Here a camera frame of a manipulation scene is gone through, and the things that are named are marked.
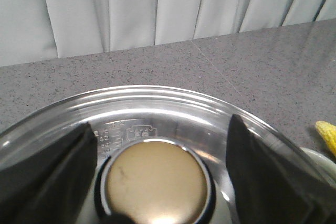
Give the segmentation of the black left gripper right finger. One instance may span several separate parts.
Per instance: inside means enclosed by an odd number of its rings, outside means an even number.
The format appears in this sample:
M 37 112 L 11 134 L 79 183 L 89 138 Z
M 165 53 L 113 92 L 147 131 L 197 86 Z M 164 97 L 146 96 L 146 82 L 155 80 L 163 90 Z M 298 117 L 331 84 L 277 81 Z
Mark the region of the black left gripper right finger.
M 226 167 L 240 223 L 335 223 L 335 188 L 303 171 L 234 114 Z

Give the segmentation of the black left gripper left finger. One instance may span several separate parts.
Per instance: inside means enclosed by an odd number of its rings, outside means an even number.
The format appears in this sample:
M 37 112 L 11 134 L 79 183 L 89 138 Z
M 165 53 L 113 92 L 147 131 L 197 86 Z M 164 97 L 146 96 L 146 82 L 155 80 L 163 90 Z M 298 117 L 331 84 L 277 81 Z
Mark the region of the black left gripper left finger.
M 97 139 L 80 124 L 1 171 L 1 223 L 75 223 L 97 165 Z

